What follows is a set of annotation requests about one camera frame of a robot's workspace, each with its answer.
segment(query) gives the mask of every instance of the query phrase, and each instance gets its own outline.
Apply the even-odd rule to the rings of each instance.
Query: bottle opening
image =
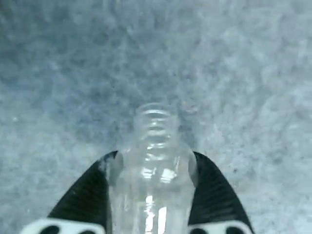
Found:
[[[148,103],[136,110],[136,128],[148,135],[165,135],[178,129],[178,119],[170,106]]]

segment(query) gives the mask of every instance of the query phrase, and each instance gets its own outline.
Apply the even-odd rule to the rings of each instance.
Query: black plastic jaw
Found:
[[[218,167],[205,155],[194,152],[198,168],[189,225],[237,220],[252,226],[236,193]],[[117,151],[96,161],[65,193],[48,217],[102,225],[112,233],[108,169]],[[227,234],[240,234],[229,230]]]

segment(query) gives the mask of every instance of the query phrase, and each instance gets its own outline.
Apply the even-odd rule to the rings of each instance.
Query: plastic bottle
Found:
[[[178,127],[169,106],[137,109],[130,143],[116,156],[123,170],[112,188],[115,234],[187,233],[197,166]]]

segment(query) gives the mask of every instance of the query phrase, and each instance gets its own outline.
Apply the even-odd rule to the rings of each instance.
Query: textured gray surface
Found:
[[[155,100],[258,234],[310,233],[311,25],[310,0],[1,0],[0,233],[47,215]]]

